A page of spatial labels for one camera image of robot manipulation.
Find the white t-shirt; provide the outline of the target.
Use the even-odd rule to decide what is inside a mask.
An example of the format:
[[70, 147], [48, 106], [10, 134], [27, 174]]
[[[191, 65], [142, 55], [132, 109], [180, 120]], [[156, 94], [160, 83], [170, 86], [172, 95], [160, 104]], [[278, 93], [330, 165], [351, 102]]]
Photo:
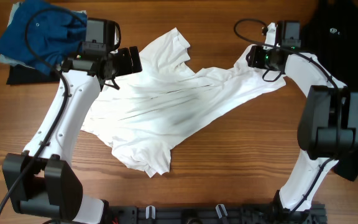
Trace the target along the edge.
[[263, 70], [239, 57], [230, 69], [188, 65], [190, 43], [178, 29], [140, 52], [142, 71], [117, 77], [119, 90], [104, 87], [82, 130], [112, 149], [130, 169], [149, 176], [170, 170], [171, 150], [230, 110], [285, 85], [266, 82]]

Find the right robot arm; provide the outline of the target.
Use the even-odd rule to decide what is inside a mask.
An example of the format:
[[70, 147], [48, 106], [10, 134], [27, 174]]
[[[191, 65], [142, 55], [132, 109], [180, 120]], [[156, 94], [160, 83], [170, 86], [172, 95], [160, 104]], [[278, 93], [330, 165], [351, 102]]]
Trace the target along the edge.
[[278, 202], [287, 213], [309, 210], [327, 173], [358, 148], [358, 92], [349, 91], [312, 54], [253, 45], [246, 61], [290, 77], [306, 95], [297, 131], [300, 154]]

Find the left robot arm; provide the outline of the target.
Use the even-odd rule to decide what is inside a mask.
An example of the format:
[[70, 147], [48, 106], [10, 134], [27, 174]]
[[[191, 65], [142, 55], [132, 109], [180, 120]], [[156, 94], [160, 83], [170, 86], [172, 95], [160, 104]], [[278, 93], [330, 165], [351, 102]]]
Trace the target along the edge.
[[104, 86], [142, 71], [137, 47], [70, 54], [58, 71], [60, 83], [38, 132], [21, 154], [9, 153], [2, 173], [7, 186], [3, 202], [16, 213], [67, 223], [109, 223], [107, 201], [87, 196], [71, 168], [85, 116]]

